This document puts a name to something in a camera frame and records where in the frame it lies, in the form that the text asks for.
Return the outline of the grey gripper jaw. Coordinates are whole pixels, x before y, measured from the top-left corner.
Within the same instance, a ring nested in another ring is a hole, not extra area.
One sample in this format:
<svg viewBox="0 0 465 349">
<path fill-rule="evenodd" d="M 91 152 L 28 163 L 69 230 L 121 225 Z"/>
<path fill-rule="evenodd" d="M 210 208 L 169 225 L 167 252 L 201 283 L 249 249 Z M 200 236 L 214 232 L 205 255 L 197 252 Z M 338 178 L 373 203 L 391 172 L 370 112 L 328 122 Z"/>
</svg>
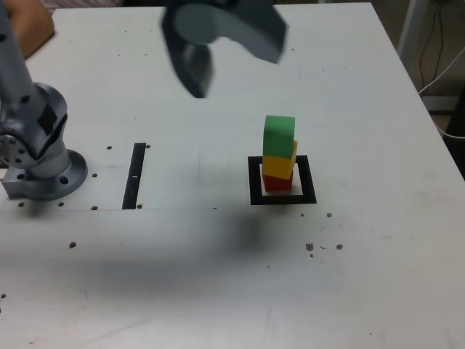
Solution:
<svg viewBox="0 0 465 349">
<path fill-rule="evenodd" d="M 165 8 L 161 28 L 167 52 L 178 79 L 195 98 L 205 98 L 213 75 L 211 51 L 206 45 L 192 44 L 174 27 L 174 7 Z"/>
<path fill-rule="evenodd" d="M 195 45 L 230 39 L 254 57 L 276 64 L 287 25 L 272 1 L 191 1 L 175 6 L 174 29 Z"/>
</svg>

